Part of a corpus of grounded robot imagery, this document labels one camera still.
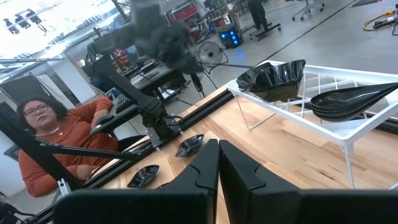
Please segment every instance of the fan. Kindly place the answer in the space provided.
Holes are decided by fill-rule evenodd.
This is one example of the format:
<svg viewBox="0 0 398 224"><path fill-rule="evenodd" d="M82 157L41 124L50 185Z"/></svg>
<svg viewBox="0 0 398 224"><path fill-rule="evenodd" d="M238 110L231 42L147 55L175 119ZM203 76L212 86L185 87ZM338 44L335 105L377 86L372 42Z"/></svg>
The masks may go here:
<svg viewBox="0 0 398 224"><path fill-rule="evenodd" d="M198 51L199 62L203 66L210 68L210 70L221 64L223 55L225 55L226 61L222 63L227 63L228 57L224 53L223 49L212 41L203 43Z"/></svg>

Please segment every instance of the glasses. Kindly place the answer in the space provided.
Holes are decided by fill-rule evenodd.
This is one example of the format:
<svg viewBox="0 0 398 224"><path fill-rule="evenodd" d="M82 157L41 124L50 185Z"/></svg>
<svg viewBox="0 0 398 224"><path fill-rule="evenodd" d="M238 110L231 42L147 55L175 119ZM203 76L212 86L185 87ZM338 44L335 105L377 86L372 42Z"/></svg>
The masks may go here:
<svg viewBox="0 0 398 224"><path fill-rule="evenodd" d="M37 106L36 108L31 108L31 109L26 110L24 112L24 114L26 116L36 116L38 110L41 112L44 112L44 111L48 110L48 108L49 108L48 105L42 104L42 105Z"/></svg>

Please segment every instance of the black bowl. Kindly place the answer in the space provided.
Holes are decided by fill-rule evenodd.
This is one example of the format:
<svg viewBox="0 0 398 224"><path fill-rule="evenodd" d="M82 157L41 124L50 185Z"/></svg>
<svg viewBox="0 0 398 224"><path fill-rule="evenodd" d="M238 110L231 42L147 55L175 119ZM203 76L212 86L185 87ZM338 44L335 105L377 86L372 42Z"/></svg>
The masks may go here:
<svg viewBox="0 0 398 224"><path fill-rule="evenodd" d="M158 170L158 165L150 165L142 168L134 175L134 177L132 177L130 183L128 183L127 186L130 188L147 187L150 183L154 181Z"/></svg>
<svg viewBox="0 0 398 224"><path fill-rule="evenodd" d="M192 156L198 153L204 137L204 134L199 134L183 141L178 147L175 157Z"/></svg>
<svg viewBox="0 0 398 224"><path fill-rule="evenodd" d="M378 95L375 95L371 98L369 98L366 101L360 101L356 103L355 105L351 105L347 108L339 109L339 110L324 110L317 108L316 106L312 107L313 111L316 111L318 114L322 114L323 116L343 116L344 114L351 114L354 111L357 110L363 110L363 108L368 109L368 105L374 105L376 104L379 100L383 99L385 96L388 94L392 93L397 89L398 86L392 86L390 88L385 89L384 91L380 91Z"/></svg>
<svg viewBox="0 0 398 224"><path fill-rule="evenodd" d="M250 92L268 102L295 98L303 78L305 60L261 70Z"/></svg>
<svg viewBox="0 0 398 224"><path fill-rule="evenodd" d="M167 183L164 183L164 184L162 184L162 185L160 185L160 186L158 186L156 189L162 189L164 186L166 186L167 184L169 184L169 182L167 182Z"/></svg>
<svg viewBox="0 0 398 224"><path fill-rule="evenodd" d="M386 83L328 91L314 96L311 99L311 104L313 108L320 110L344 110L369 100L380 98L380 96L386 91L389 91L390 88L398 88L398 83Z"/></svg>
<svg viewBox="0 0 398 224"><path fill-rule="evenodd" d="M236 83L238 84L239 89L241 90L249 90L250 87L256 82L257 75L263 69L273 68L274 66L271 63L267 62L262 65L250 68L247 72L243 73L236 79Z"/></svg>
<svg viewBox="0 0 398 224"><path fill-rule="evenodd" d="M275 67L262 69L257 75L254 89L278 88L298 84L303 77L305 60L294 60Z"/></svg>

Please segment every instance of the shelf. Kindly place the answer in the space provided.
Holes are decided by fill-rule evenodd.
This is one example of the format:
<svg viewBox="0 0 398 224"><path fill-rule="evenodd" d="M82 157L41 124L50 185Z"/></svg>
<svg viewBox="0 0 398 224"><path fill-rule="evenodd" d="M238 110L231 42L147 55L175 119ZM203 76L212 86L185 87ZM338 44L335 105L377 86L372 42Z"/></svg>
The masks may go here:
<svg viewBox="0 0 398 224"><path fill-rule="evenodd" d="M265 61L261 64L267 62L270 62L273 66L283 63L275 61ZM382 103L378 103L377 106L379 107L379 110L377 112L372 111L374 112L374 116L372 116L371 118L367 118L365 115L364 119L338 123L325 123L322 120L320 120L319 123L315 123L313 121L310 121L309 119L306 119L305 117L313 114L313 112L312 110L305 109L305 103L310 102L311 98L315 95L319 93L324 93L326 91L355 87L358 85L374 85L395 82L398 82L398 75L306 65L299 90L299 94L301 95L302 100L288 100L287 103L266 102L252 93L247 93L239 90L236 80L230 81L227 84L227 89L235 97L243 97L248 101L273 112L271 116L264 118L261 122L257 123L253 127L249 127L245 119L248 129L255 128L256 126L260 125L267 119L277 114L283 116L289 121L295 122L303 126L304 128L308 128L316 132L317 134L321 134L323 137L339 144L346 155L349 177L351 180L351 185L354 188L351 162L349 160L349 156L354 151L353 144L359 138L370 132L372 129L379 126L387 119L398 113L398 91L392 92L390 95L385 97L385 100L382 100ZM294 113L289 111L290 105L298 106L300 108L300 112Z"/></svg>

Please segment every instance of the orange sweater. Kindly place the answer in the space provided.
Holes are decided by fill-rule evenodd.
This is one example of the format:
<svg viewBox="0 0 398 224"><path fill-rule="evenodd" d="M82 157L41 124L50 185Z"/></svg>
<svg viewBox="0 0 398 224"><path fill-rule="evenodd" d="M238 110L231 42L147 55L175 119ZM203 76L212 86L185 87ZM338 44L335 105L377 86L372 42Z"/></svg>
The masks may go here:
<svg viewBox="0 0 398 224"><path fill-rule="evenodd" d="M60 132L62 135L54 133L40 136L39 138L65 146L117 151L118 142L115 138L109 137L107 134L90 135L91 120L95 112L103 109L109 111L111 108L112 101L105 97L98 98L87 105L78 106L73 110L69 110L66 117L60 121ZM77 176L77 165L100 166L109 161L108 159L97 157L63 154L54 154L54 157L74 176ZM47 195L58 187L57 181L22 150L19 153L19 168L21 169L26 188L34 197Z"/></svg>

